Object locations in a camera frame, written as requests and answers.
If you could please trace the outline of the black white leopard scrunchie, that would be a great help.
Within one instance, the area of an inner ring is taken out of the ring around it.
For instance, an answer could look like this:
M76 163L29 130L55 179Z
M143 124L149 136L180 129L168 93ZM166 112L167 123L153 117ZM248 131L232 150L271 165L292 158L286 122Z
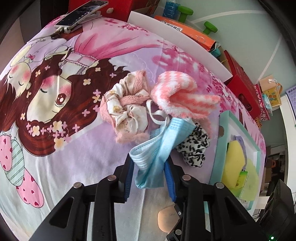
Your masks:
M195 122L193 132L179 145L176 150L183 156L183 161L195 168L201 168L205 161L205 151L210 146L210 138L203 127Z

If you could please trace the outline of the blue surgical face mask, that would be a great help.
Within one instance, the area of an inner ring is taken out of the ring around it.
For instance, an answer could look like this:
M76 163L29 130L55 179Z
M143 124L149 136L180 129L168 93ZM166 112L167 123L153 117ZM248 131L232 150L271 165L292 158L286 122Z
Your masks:
M146 102L152 121L159 125L150 132L149 140L135 146L129 156L138 167L135 185L139 189L164 186L165 162L172 149L182 143L195 129L191 118L170 118L164 111L152 112L152 101Z

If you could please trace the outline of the light green microfiber cloth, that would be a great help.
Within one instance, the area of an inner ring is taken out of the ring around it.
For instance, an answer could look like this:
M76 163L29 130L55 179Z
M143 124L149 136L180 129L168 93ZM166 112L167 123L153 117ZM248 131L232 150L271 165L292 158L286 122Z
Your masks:
M257 196L259 177L256 171L256 167L250 159L247 159L247 165L244 171L248 172L245 186L241 189L230 188L230 191L237 198L245 201L254 201Z

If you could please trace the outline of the purple cloth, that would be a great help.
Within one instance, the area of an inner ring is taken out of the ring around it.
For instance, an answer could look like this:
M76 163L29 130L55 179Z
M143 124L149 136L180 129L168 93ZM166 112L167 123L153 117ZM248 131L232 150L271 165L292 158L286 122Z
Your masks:
M244 158L245 158L245 162L247 162L247 153L246 153L246 147L245 147L245 144L244 144L243 137L233 135L233 136L232 136L232 139L233 139L234 141L238 141L239 144L241 145L241 148L242 148L242 150L243 150L243 154L244 154Z

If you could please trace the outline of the cream pink lace scrunchie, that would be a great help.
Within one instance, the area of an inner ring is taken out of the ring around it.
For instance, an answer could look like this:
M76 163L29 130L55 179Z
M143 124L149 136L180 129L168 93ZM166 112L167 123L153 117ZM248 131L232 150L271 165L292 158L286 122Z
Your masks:
M144 70L128 73L104 94L100 103L100 115L112 125L117 143L140 144L149 139L145 107L149 99L150 90Z

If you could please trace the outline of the pink white striped fuzzy cloth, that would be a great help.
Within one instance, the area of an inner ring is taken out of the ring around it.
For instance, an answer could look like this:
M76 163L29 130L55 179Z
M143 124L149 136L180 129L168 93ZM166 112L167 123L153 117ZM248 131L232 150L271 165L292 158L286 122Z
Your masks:
M196 81L188 74L166 71L159 75L151 90L151 99L159 109L174 118L191 118L197 121L212 137L209 115L221 102L221 97L198 94Z

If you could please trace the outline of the yellow sponge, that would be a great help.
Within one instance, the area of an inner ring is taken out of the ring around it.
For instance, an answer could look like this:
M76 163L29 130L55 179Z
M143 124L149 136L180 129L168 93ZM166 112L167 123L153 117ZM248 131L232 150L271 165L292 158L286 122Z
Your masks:
M243 150L238 141L230 141L225 157L225 164L222 173L222 183L228 188L234 188L245 165Z

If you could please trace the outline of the beige powder puff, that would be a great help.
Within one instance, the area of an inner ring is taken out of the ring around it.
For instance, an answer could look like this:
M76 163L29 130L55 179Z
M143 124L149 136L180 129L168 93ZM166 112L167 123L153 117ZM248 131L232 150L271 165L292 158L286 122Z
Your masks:
M158 227L162 232L170 233L178 223L179 215L175 206L168 206L158 212Z

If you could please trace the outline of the teal rimmed white tray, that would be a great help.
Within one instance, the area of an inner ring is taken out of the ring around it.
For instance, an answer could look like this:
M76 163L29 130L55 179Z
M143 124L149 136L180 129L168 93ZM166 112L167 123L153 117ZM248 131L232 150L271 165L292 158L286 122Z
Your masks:
M259 197L262 172L261 150L246 127L230 111L221 113L209 184L221 182L251 212Z

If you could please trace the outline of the cartoon print bed sheet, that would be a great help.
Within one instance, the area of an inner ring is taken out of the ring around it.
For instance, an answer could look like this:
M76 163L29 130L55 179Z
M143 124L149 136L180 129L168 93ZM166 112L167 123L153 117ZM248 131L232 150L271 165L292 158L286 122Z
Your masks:
M109 91L149 93L166 71L195 80L197 95L220 97L200 105L211 142L196 168L201 182L212 173L219 114L230 110L266 156L264 138L242 102L205 65L199 45L185 48L137 25L96 18L51 38L50 22L1 73L1 216L14 237L29 240L75 182L94 184L121 165L133 148L100 115Z

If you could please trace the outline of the red white patterned box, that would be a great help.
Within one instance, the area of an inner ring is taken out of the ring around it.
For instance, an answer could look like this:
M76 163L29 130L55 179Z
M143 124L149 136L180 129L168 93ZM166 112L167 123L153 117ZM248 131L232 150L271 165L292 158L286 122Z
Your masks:
M261 88L260 88L259 84L255 84L254 89L255 89L255 92L256 92L256 95L257 95L257 98L259 101L259 106L260 106L260 115L258 117L258 120L260 122L269 121L270 120L269 112L265 107L263 95L262 95Z

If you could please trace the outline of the large red gift box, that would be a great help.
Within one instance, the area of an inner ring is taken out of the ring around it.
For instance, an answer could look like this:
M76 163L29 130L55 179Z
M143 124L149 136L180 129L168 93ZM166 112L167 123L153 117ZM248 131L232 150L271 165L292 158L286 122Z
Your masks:
M232 78L226 81L226 86L241 101L248 113L255 120L259 117L261 110L254 85L244 69L227 50L224 50L224 54L232 73Z

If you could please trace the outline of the blue wet wipes pack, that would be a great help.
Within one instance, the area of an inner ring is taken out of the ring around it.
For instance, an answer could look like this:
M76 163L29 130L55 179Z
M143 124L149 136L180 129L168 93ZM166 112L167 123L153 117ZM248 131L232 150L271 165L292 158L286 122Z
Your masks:
M271 106L270 100L266 94L262 95L264 106L270 116L273 116L273 107Z

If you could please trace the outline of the white shelf furniture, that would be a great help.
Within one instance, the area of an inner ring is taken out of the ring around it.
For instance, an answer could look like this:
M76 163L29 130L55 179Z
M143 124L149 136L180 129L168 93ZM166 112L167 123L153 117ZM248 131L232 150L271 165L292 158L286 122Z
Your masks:
M287 176L285 180L292 193L295 193L295 115L287 95L281 97L280 111L287 138Z

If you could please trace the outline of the teal small toy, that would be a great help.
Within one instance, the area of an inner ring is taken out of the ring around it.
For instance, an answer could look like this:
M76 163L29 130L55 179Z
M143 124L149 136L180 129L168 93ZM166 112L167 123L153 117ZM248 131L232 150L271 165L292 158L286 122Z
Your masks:
M219 58L221 56L220 47L215 48L210 52L215 58Z

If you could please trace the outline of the purple perforated board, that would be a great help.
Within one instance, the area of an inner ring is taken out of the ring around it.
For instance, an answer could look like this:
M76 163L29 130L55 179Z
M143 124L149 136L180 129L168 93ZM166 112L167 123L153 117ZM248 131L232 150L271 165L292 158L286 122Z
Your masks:
M293 86L293 87L287 89L286 94L287 94L290 102L295 103L295 101L296 101L296 86Z

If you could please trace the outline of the orange cardboard box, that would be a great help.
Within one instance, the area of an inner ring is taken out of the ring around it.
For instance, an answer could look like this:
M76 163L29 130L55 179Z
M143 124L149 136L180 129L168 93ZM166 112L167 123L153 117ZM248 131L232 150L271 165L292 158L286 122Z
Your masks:
M211 52L215 49L216 41L208 37L206 34L195 30L194 28L189 27L183 23L166 18L163 16L154 16L154 18L162 23L172 27L173 29L185 34L198 44L200 44L208 52Z

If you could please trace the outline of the white foam board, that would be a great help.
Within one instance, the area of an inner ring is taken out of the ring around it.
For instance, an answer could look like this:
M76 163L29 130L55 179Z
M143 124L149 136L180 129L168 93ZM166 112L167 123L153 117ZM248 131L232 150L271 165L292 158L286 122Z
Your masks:
M135 11L131 11L127 22L157 34L181 48L214 73L222 82L233 77L230 71L201 45L165 23Z

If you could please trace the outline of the green dumbbell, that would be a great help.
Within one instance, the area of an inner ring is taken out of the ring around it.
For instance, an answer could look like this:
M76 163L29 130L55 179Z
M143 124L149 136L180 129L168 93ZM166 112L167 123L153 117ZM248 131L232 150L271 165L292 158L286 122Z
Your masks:
M187 16L192 16L194 13L191 8L186 6L178 6L178 11L180 12L178 21L181 23L185 23Z
M209 35L210 33L216 33L218 29L209 21L204 22L205 29L203 30L203 33L205 35Z

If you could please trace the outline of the blue water bottle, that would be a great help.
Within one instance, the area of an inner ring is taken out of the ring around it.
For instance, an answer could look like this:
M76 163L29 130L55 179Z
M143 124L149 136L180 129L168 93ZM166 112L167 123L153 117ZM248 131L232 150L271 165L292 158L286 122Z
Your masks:
M163 16L174 19L177 16L179 4L176 0L166 0Z

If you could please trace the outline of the smartphone on clip stand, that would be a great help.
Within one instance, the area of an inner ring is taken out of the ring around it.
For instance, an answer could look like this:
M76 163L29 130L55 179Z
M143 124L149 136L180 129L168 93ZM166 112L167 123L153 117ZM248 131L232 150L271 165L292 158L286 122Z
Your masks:
M50 37L52 39L56 39L60 33L69 34L79 25L95 18L100 18L100 10L108 4L108 1L88 1L87 3L79 6L55 24L56 30L50 35Z

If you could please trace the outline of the red felt tote bag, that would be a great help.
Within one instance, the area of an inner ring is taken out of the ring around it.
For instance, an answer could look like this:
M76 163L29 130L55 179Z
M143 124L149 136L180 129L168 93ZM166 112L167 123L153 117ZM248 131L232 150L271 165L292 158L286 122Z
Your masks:
M127 21L130 12L146 7L148 1L143 0L108 0L108 5L101 8L101 15L121 21Z

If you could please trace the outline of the brown paper bag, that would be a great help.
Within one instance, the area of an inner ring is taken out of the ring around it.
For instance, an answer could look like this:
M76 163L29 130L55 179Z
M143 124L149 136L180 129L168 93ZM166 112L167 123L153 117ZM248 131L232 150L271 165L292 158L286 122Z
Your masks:
M146 16L153 16L157 7L158 7L158 5L151 5L151 6L147 6L145 8L135 9L133 11L143 14L143 15L146 15Z

